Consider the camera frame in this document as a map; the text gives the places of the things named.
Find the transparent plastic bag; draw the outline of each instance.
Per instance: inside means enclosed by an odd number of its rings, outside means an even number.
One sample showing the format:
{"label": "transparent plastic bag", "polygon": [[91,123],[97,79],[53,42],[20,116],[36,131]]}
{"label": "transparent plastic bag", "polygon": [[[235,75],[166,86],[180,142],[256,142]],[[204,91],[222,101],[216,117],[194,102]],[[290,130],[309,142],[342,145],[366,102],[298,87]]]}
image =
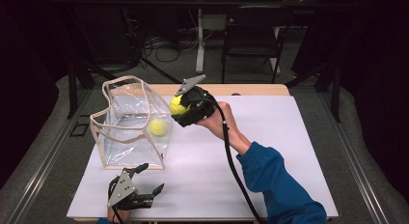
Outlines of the transparent plastic bag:
{"label": "transparent plastic bag", "polygon": [[102,93],[108,107],[91,115],[91,130],[105,169],[164,169],[171,134],[168,103],[135,76],[107,81]]}

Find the hand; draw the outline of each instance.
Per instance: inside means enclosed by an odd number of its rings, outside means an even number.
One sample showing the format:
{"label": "hand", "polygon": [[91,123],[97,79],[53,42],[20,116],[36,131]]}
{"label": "hand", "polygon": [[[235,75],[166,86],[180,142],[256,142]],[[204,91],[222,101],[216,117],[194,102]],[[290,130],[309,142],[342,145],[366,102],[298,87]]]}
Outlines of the hand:
{"label": "hand", "polygon": [[[120,215],[121,220],[125,222],[127,221],[127,219],[129,219],[130,210],[118,210],[118,214]],[[108,214],[106,219],[114,223],[120,223],[120,220],[115,215],[114,210],[112,208],[108,208]]]}
{"label": "hand", "polygon": [[[237,124],[232,114],[231,106],[223,101],[218,102],[220,108],[225,115],[226,122],[229,128],[229,144],[232,146],[239,154],[244,155],[250,148],[251,142],[239,131]],[[214,113],[205,119],[196,122],[199,126],[204,126],[208,128],[211,133],[213,133],[218,138],[224,140],[223,136],[223,120],[219,109],[215,108]]]}

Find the blue jacket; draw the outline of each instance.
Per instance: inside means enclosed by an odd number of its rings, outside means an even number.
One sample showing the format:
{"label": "blue jacket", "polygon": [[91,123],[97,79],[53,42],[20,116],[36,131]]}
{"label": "blue jacket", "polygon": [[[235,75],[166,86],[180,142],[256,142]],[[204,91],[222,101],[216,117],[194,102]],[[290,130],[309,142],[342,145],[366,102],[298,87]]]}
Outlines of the blue jacket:
{"label": "blue jacket", "polygon": [[253,142],[237,159],[247,188],[264,196],[268,223],[326,223],[324,207],[286,171],[279,152]]}

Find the black chair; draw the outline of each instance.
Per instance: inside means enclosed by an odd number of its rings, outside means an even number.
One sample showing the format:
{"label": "black chair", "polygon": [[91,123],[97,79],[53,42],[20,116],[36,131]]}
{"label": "black chair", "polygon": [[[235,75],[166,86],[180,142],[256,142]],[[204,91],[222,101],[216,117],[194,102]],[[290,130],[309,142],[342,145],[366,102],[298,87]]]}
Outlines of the black chair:
{"label": "black chair", "polygon": [[[276,58],[271,66],[274,83],[285,41],[286,31],[293,20],[290,9],[279,6],[241,6],[226,17],[222,52],[222,83],[225,83],[226,56]],[[276,37],[274,29],[281,28]]]}

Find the tennis ball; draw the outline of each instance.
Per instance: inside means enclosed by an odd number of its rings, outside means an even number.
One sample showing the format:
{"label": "tennis ball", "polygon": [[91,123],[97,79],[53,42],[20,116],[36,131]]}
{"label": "tennis ball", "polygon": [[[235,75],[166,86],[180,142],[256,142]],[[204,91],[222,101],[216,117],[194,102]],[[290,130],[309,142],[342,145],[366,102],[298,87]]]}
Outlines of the tennis ball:
{"label": "tennis ball", "polygon": [[181,95],[173,97],[171,102],[169,103],[169,110],[171,111],[172,115],[181,115],[189,110],[189,107],[180,105],[180,99]]}
{"label": "tennis ball", "polygon": [[156,136],[164,136],[168,132],[168,124],[164,119],[154,119],[150,121],[150,132]]}

